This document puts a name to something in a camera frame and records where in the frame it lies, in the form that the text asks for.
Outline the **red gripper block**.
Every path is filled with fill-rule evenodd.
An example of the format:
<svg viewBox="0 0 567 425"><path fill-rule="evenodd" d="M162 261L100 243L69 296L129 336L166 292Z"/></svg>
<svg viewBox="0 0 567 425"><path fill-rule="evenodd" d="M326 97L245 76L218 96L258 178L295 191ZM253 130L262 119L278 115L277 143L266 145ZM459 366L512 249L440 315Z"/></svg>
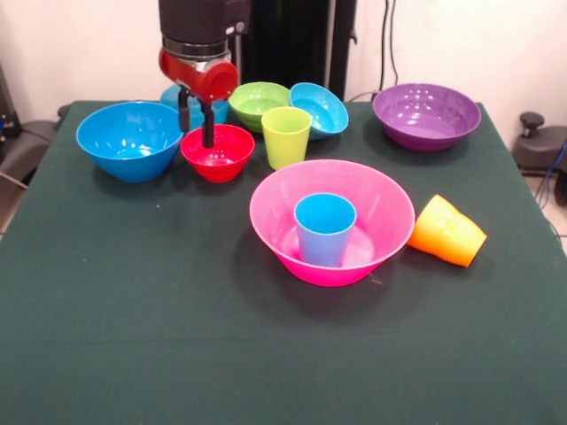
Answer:
<svg viewBox="0 0 567 425"><path fill-rule="evenodd" d="M206 149L214 147L214 111L212 102L227 99L238 83L238 70L226 58L195 61L178 58L161 49L159 67L172 82L181 86L178 93L179 127L183 133L190 131L190 93L199 100L204 114L202 144Z"/></svg>

